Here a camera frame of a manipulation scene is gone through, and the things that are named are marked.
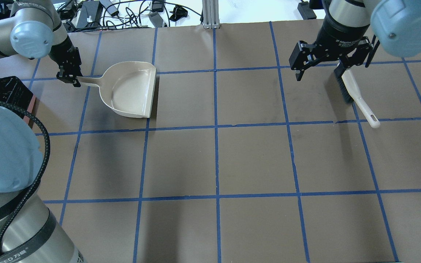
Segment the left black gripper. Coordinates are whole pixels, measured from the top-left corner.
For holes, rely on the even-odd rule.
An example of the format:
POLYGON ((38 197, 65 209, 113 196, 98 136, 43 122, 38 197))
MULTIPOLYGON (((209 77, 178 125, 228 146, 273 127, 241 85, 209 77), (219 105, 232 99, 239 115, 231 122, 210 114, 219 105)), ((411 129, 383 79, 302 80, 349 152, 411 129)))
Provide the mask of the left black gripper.
POLYGON ((56 75, 58 80, 68 82, 70 79, 74 87, 81 87, 81 83, 78 80, 79 77, 83 77, 80 68, 80 52, 73 45, 70 37, 66 37, 62 43, 52 46, 50 58, 58 65, 59 72, 56 75))

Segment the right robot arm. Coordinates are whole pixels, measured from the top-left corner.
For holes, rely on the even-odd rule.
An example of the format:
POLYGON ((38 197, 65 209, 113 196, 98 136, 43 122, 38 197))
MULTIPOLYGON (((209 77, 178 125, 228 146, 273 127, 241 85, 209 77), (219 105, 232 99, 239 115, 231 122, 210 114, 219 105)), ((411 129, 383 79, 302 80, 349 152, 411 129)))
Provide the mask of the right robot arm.
POLYGON ((311 0, 325 18, 314 43, 298 41, 289 58, 300 81, 321 62, 339 61, 340 70, 370 64, 379 45, 392 56, 421 53, 421 0, 311 0))

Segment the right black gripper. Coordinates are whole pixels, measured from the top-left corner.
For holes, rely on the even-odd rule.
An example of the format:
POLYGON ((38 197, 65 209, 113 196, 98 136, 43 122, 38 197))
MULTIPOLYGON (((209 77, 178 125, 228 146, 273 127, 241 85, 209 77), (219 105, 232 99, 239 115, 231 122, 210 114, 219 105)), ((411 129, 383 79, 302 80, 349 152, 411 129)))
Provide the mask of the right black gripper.
POLYGON ((379 38, 373 37, 370 42, 365 36, 369 26, 369 22, 359 27, 347 26, 333 17, 325 17, 315 42, 298 41, 289 57, 296 80, 301 81, 308 68, 321 62, 341 61, 348 68, 366 61, 368 68, 380 46, 379 38))

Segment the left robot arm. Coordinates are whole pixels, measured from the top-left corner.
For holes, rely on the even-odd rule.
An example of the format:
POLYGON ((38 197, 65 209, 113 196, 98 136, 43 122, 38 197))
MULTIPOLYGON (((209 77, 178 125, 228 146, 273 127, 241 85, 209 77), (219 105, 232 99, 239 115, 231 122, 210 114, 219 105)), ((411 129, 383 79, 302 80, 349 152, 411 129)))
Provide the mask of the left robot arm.
MULTIPOLYGON (((15 0, 0 20, 0 59, 49 56, 57 78, 75 87, 80 52, 50 0, 15 0)), ((0 101, 0 263, 85 263, 81 251, 37 195, 50 158, 42 122, 25 108, 0 101)))

